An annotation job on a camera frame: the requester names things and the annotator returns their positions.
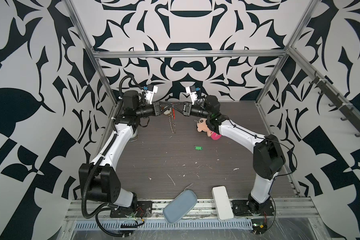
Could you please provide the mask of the metal keyring with chain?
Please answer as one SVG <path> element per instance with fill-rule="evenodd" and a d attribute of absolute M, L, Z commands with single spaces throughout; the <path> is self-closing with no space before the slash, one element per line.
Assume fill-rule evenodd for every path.
<path fill-rule="evenodd" d="M 169 124 L 170 124 L 170 129 L 171 129 L 171 132 L 173 134 L 176 133 L 176 125 L 175 125 L 175 120 L 172 120 L 172 115 L 166 115 L 168 116 L 168 119 L 169 119 Z"/>

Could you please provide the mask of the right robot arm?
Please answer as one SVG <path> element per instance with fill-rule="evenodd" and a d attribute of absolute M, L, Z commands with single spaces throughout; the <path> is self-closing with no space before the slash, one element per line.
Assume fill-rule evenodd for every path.
<path fill-rule="evenodd" d="M 204 118 L 209 130 L 235 141 L 253 154 L 256 177 L 248 197 L 248 213 L 258 215 L 272 203 L 273 183 L 286 162 L 276 136 L 257 134 L 237 125 L 220 112 L 221 104 L 215 96 L 207 96 L 202 104 L 180 102 L 171 107 L 184 116 Z"/>

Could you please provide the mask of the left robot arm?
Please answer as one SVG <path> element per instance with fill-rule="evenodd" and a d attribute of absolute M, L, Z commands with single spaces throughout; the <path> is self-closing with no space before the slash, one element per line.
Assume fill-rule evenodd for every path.
<path fill-rule="evenodd" d="M 172 107 L 150 99 L 156 92 L 156 86 L 139 86 L 139 91 L 124 92 L 122 86 L 127 79 L 136 81 L 132 75 L 127 75 L 119 83 L 121 99 L 111 118 L 112 132 L 108 140 L 90 163 L 79 168 L 81 211 L 85 219 L 94 217 L 106 206 L 136 207 L 136 195 L 124 190 L 117 176 L 118 161 L 127 143 L 137 137 L 141 120 L 158 117 Z"/>

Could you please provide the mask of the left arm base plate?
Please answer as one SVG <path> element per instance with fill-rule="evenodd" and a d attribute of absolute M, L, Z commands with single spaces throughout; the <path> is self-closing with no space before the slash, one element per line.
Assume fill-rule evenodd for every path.
<path fill-rule="evenodd" d="M 152 213 L 152 201 L 135 201 L 128 208 L 120 207 L 117 210 L 112 210 L 110 213 L 111 218 L 127 218 L 135 216 L 135 218 L 148 217 Z"/>

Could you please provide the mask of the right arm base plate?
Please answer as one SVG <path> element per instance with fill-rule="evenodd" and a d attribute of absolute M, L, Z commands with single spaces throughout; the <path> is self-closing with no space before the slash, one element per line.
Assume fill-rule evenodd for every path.
<path fill-rule="evenodd" d="M 255 200 L 232 200 L 232 211 L 235 217 L 273 216 L 275 207 L 271 199 L 259 204 Z"/>

